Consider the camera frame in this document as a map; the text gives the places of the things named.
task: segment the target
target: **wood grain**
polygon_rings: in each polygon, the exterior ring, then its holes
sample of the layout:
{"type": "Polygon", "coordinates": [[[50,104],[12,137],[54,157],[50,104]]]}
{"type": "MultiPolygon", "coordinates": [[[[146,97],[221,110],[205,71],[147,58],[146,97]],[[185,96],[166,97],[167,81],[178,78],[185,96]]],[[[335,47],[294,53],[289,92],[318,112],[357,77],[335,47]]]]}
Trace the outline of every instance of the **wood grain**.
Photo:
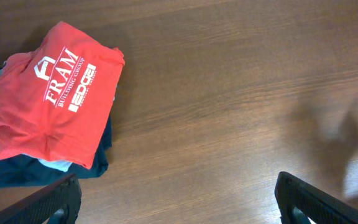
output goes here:
{"type": "Polygon", "coordinates": [[[78,223],[280,223],[282,170],[358,208],[358,1],[3,0],[0,64],[58,21],[126,59],[78,223]]]}

